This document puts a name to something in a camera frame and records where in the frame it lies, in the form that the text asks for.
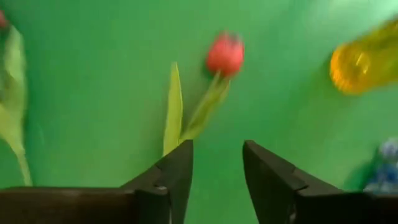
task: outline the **red flower bud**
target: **red flower bud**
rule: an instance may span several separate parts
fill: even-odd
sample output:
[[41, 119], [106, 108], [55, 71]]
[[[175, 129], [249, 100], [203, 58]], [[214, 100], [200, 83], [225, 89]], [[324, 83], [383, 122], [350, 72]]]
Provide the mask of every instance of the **red flower bud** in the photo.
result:
[[4, 16], [4, 13], [0, 11], [0, 28], [6, 28], [8, 26], [8, 21]]
[[243, 64], [243, 42], [236, 35], [222, 33], [218, 36], [207, 57], [207, 68], [230, 77], [238, 72]]

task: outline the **green leaf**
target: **green leaf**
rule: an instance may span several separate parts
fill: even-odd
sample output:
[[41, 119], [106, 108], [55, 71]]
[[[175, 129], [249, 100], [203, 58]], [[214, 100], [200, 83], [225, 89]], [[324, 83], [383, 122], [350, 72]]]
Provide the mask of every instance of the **green leaf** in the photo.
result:
[[4, 46], [3, 88], [0, 101], [0, 136], [14, 151], [24, 183], [32, 185], [23, 145], [23, 120], [26, 109], [25, 56], [22, 36], [11, 27]]
[[220, 75], [216, 75], [208, 91], [199, 103], [198, 108], [194, 112], [180, 142], [187, 139], [195, 139], [204, 130], [215, 109], [217, 109], [226, 98], [230, 83], [231, 81], [226, 78], [220, 81]]
[[182, 93], [177, 63], [172, 64], [170, 76], [169, 104], [167, 106], [166, 128], [163, 140], [163, 155], [173, 151], [178, 145], [182, 123]]

